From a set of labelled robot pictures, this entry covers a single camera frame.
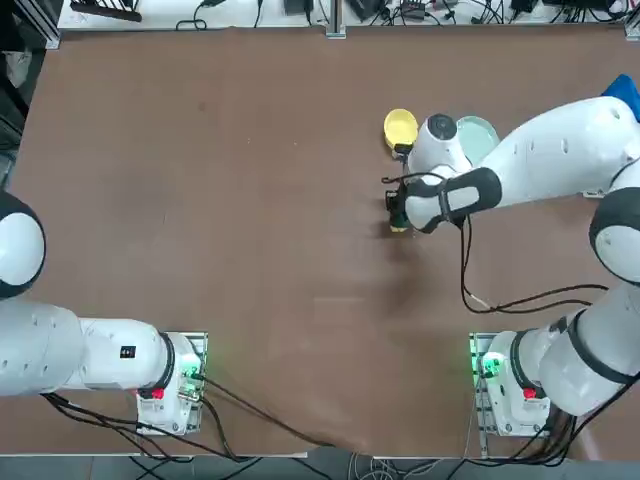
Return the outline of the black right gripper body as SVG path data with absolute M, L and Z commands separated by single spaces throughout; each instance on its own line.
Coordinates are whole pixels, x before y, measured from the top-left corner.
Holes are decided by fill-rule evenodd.
M 407 223 L 405 212 L 406 188 L 399 185 L 395 190 L 385 191 L 385 207 L 389 213 L 390 223 Z

